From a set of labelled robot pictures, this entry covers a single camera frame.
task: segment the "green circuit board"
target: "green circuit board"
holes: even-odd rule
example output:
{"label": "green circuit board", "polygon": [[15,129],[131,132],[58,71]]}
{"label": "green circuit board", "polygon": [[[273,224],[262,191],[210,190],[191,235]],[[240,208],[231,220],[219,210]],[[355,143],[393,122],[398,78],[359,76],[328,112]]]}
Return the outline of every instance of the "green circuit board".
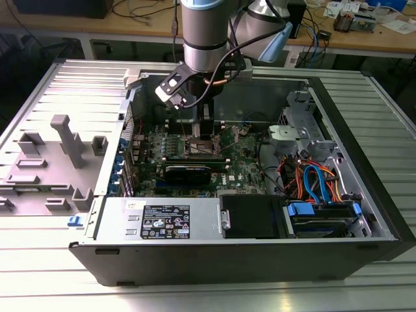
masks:
{"label": "green circuit board", "polygon": [[[205,155],[207,152],[199,142],[186,144],[183,135],[170,134],[163,127],[153,128],[143,139],[136,160],[140,183],[135,196],[213,198],[222,194],[266,192],[264,176],[255,159],[256,133],[250,133],[241,125],[229,126],[214,138],[218,141],[218,150],[209,156],[212,159],[206,159],[209,158]],[[186,142],[193,140],[190,135],[185,135],[185,139]],[[210,183],[198,187],[166,186],[164,169],[183,164],[183,159],[188,165],[212,168]]]}

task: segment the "motherboard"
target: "motherboard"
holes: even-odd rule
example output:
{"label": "motherboard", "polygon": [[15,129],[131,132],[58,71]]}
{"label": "motherboard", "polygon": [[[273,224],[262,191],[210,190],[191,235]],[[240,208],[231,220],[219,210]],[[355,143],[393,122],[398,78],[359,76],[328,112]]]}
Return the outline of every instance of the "motherboard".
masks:
{"label": "motherboard", "polygon": [[[137,135],[133,144],[139,179],[135,196],[265,194],[265,177],[255,157],[259,133],[251,133],[243,125],[222,125],[216,130],[216,135],[205,141],[190,135],[189,125],[177,129],[156,125]],[[188,183],[175,183],[175,178],[181,179],[189,170],[198,170],[199,175]]]}

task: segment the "paper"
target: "paper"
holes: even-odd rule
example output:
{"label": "paper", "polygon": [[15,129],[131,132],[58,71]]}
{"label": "paper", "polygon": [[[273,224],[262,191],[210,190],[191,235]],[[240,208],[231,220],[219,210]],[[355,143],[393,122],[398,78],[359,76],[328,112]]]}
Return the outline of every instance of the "paper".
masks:
{"label": "paper", "polygon": [[359,3],[328,2],[325,8],[324,16],[336,18],[340,10],[358,13]]}
{"label": "paper", "polygon": [[389,23],[382,24],[382,26],[391,29],[392,31],[396,31],[400,34],[409,34],[413,31],[416,31],[416,24],[410,24],[405,21],[400,21],[399,19],[395,21],[390,21]]}

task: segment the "power supply label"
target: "power supply label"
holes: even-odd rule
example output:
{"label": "power supply label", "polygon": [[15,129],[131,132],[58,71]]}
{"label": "power supply label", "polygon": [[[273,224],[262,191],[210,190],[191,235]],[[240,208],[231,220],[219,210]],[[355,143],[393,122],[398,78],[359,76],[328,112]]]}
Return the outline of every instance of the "power supply label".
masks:
{"label": "power supply label", "polygon": [[143,239],[189,239],[189,205],[147,205],[143,209]]}

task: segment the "computer case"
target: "computer case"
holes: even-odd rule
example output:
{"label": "computer case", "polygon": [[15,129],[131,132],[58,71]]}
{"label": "computer case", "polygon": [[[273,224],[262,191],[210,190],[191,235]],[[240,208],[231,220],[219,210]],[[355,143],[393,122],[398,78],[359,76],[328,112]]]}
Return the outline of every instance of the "computer case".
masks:
{"label": "computer case", "polygon": [[289,0],[287,3],[287,10],[291,14],[289,21],[293,24],[292,32],[289,38],[295,39],[298,36],[300,24],[304,17],[306,10],[306,3],[304,0]]}
{"label": "computer case", "polygon": [[22,14],[47,14],[104,18],[114,0],[13,0]]}

